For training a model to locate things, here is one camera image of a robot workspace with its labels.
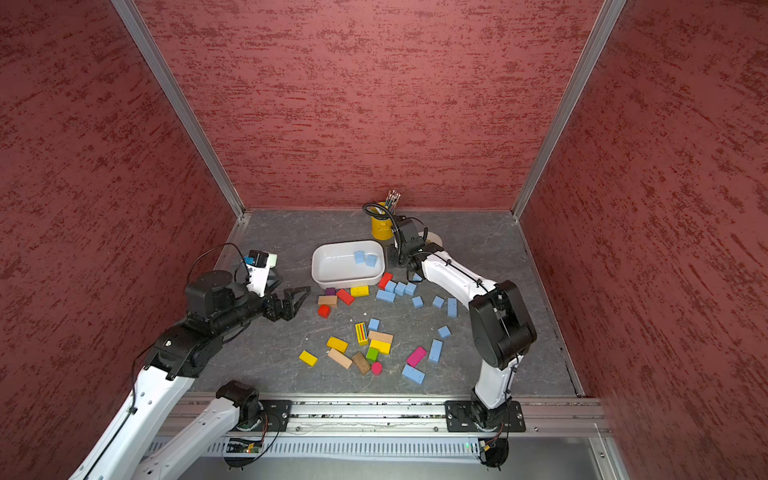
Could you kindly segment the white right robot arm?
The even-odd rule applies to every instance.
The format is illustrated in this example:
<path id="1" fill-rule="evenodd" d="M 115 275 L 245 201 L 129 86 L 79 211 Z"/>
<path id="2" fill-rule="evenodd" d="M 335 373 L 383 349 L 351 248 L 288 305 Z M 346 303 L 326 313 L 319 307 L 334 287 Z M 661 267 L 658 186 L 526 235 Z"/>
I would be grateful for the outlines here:
<path id="1" fill-rule="evenodd" d="M 436 284 L 469 312 L 472 340 L 482 359 L 472 390 L 469 417 L 480 429 L 512 429 L 522 419 L 514 407 L 511 384 L 537 331 L 511 281 L 495 282 L 457 262 L 428 239 L 427 228 L 412 217 L 393 216 L 398 264 Z"/>

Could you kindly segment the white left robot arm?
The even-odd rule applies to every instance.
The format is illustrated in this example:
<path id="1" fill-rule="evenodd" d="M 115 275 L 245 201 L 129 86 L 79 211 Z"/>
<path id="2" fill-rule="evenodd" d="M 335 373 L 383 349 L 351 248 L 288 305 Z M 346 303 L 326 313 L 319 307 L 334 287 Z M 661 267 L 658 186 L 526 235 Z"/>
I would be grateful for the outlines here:
<path id="1" fill-rule="evenodd" d="M 213 270 L 187 285 L 185 317 L 149 348 L 131 373 L 129 395 L 72 476 L 75 479 L 177 479 L 226 433 L 285 431 L 289 401 L 262 402 L 256 388 L 232 380 L 179 433 L 149 450 L 179 400 L 209 361 L 259 318 L 293 319 L 311 293 L 308 286 L 275 292 L 282 278 L 267 267 L 249 268 L 244 281 Z"/>

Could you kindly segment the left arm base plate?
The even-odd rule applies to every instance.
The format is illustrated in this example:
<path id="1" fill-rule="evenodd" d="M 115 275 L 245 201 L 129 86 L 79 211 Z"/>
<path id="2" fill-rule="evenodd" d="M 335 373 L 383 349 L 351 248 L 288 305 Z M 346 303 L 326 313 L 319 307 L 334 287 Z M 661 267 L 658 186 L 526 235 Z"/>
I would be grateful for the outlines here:
<path id="1" fill-rule="evenodd" d="M 236 429 L 243 432 L 285 432 L 293 402 L 287 399 L 249 400 L 240 408 Z"/>

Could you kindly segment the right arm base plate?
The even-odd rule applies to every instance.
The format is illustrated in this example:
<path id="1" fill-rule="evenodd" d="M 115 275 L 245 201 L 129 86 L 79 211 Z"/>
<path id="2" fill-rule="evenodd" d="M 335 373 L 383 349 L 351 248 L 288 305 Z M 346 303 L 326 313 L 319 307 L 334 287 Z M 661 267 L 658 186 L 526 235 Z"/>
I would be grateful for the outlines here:
<path id="1" fill-rule="evenodd" d="M 521 404 L 508 400 L 495 409 L 479 400 L 449 400 L 444 403 L 447 430 L 458 432 L 523 433 L 526 431 Z"/>

